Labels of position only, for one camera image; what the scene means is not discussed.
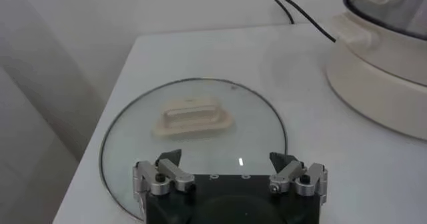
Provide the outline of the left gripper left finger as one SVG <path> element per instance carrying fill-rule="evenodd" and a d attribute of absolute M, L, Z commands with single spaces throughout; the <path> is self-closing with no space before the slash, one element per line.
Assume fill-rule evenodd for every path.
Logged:
<path fill-rule="evenodd" d="M 179 168 L 181 149 L 162 153 L 154 164 L 138 161 L 133 166 L 133 194 L 140 209 L 147 209 L 146 197 L 167 195 L 171 185 L 187 193 L 195 185 L 195 176 Z"/>

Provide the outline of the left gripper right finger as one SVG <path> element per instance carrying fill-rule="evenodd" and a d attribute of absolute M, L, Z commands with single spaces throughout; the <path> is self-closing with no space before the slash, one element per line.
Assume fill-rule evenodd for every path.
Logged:
<path fill-rule="evenodd" d="M 320 205 L 327 201 L 328 170 L 323 164 L 313 163 L 306 167 L 293 155 L 270 153 L 270 161 L 276 174 L 270 175 L 269 190 L 273 194 L 287 193 L 294 190 L 302 197 L 320 197 Z"/>

